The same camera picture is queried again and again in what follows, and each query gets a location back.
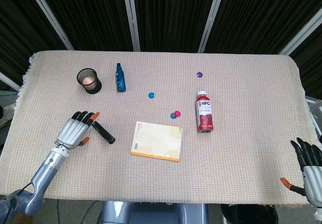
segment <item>orange fingertip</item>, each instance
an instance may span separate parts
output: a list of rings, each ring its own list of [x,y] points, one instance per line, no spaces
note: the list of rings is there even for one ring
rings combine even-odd
[[[99,115],[100,115],[100,112],[96,112],[93,116],[90,117],[90,119],[93,120],[94,122]]]
[[[88,143],[90,141],[89,137],[86,137],[82,140],[83,144],[85,145],[86,143]]]
[[[287,188],[287,189],[291,189],[291,187],[293,186],[292,184],[290,184],[290,182],[287,181],[287,179],[285,179],[284,177],[282,177],[281,182],[283,183],[283,185]]]

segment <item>yellow notebook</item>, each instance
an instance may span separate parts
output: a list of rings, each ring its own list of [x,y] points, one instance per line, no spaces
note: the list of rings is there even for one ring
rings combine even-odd
[[[180,127],[136,122],[131,154],[179,161],[181,138]]]

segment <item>black curtain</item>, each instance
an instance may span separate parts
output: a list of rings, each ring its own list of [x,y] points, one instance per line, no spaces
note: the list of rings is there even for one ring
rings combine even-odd
[[[133,50],[124,0],[46,1],[76,50]]]
[[[222,0],[205,52],[278,54],[322,0]]]
[[[212,0],[135,0],[141,51],[197,52]]]
[[[322,99],[322,25],[290,55],[300,68],[305,93]]]
[[[22,84],[29,57],[66,49],[35,0],[0,0],[0,72]]]

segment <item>plastic bottle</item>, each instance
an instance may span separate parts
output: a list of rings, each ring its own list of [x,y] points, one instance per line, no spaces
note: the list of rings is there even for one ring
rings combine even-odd
[[[205,91],[197,94],[196,113],[198,132],[211,132],[213,130],[211,103]]]
[[[121,67],[121,63],[117,63],[115,79],[116,79],[116,89],[117,89],[117,91],[118,92],[125,92],[126,91],[125,77],[124,77],[124,72],[123,72],[122,67]]]

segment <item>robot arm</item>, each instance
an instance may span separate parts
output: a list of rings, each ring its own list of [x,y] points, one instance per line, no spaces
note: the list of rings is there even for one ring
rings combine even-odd
[[[304,188],[290,184],[285,178],[281,178],[281,181],[289,190],[306,196],[308,202],[316,207],[314,218],[320,224],[322,223],[322,151],[316,145],[310,145],[299,137],[296,140],[298,143],[291,141],[291,144],[302,171]]]
[[[16,212],[23,215],[33,215],[37,212],[41,206],[45,191],[68,157],[68,151],[85,145],[89,141],[89,138],[84,138],[84,136],[100,113],[87,113],[87,111],[76,112],[60,131],[55,142],[56,146],[31,179],[30,184],[34,187],[34,193],[24,189],[16,190],[0,201],[0,223],[5,223]]]

